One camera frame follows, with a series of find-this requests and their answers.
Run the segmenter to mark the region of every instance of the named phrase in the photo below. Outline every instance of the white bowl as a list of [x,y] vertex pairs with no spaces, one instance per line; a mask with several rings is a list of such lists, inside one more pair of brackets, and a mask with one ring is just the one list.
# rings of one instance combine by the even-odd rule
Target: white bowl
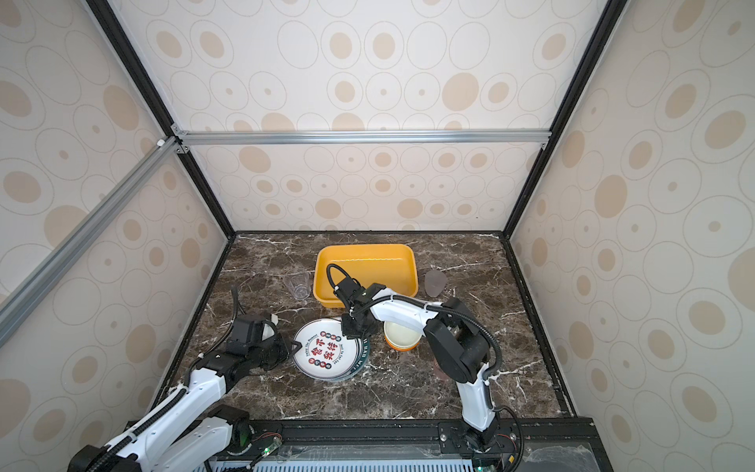
[[383,333],[388,345],[401,351],[414,349],[422,339],[422,333],[390,321],[383,323]]

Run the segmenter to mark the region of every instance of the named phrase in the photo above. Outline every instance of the yellow plastic basin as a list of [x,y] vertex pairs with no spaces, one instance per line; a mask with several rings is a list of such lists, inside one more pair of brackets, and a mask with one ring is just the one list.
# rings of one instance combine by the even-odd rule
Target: yellow plastic basin
[[[325,308],[343,308],[333,295],[325,268],[333,263],[343,267],[349,275],[367,288],[380,283],[396,293],[414,297],[419,289],[414,251],[406,244],[348,244],[323,248],[317,255],[313,293]],[[333,269],[333,281],[338,284],[343,274]]]

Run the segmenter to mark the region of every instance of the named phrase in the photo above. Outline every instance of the wallpaper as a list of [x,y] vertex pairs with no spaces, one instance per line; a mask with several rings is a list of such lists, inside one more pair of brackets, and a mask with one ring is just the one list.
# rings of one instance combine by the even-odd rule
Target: wallpaper
[[81,4],[0,2],[0,304],[159,136]]
[[624,15],[516,229],[619,472],[755,463],[755,2]]
[[540,144],[193,148],[236,230],[500,230]]
[[226,242],[181,169],[166,159],[0,350],[0,470],[66,470],[151,404]]
[[605,0],[112,0],[182,129],[549,128]]

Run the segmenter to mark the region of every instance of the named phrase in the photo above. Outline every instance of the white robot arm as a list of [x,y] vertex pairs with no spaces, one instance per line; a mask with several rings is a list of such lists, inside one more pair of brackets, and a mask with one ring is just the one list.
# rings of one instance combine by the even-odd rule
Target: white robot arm
[[[390,288],[383,288],[375,294],[374,298],[390,297],[390,299],[379,302],[371,308],[374,318],[377,321],[394,322],[425,336],[424,329],[427,323],[435,319],[438,313],[396,299],[396,295],[398,294]],[[440,302],[431,302],[427,306],[442,307],[442,304]],[[482,364],[476,373],[474,381],[456,382],[456,386],[459,389],[459,397],[461,398],[461,417],[468,425],[478,431],[488,429],[495,419],[495,412],[490,400],[490,382],[482,378],[483,373],[488,370],[488,367],[488,363]]]
[[[332,279],[331,269],[344,275],[338,284]],[[498,415],[488,377],[501,366],[501,348],[467,306],[456,298],[444,303],[417,300],[380,284],[364,288],[336,264],[329,264],[326,274],[333,292],[348,310],[341,317],[344,335],[367,338],[380,329],[379,322],[385,321],[420,332],[441,370],[456,381],[462,418],[470,426],[465,439],[476,450],[492,444]],[[495,352],[492,366],[488,357],[491,348]]]
[[[330,277],[331,266],[345,275],[337,285]],[[491,445],[498,429],[498,414],[491,400],[488,376],[501,364],[501,349],[485,327],[455,298],[445,303],[425,302],[399,295],[384,285],[364,288],[340,267],[331,266],[328,279],[347,308],[341,318],[344,335],[367,338],[381,328],[380,322],[386,321],[420,332],[427,338],[440,368],[456,381],[462,418],[468,425],[464,439],[476,450]],[[238,305],[238,294],[234,291],[233,295],[235,313],[228,332],[192,364],[183,382],[144,418],[102,448],[85,446],[71,460],[69,472],[191,470],[231,444],[243,452],[240,449],[248,443],[238,441],[237,432],[248,428],[248,416],[230,407],[225,407],[230,412],[210,414],[183,437],[181,434],[251,369],[277,367],[300,344],[286,341],[273,320],[247,316]],[[244,315],[241,319],[236,318],[237,309]],[[227,338],[225,349],[219,350]],[[491,347],[495,352],[493,366],[488,358]],[[270,454],[279,444],[274,441],[263,454]]]

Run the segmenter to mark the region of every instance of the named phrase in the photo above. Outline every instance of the stack of plates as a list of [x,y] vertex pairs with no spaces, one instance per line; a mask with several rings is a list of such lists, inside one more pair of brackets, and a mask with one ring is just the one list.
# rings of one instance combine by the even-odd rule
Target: stack of plates
[[294,337],[301,349],[294,363],[305,375],[318,380],[338,382],[356,375],[367,363],[370,341],[346,339],[341,321],[322,318],[302,326]]

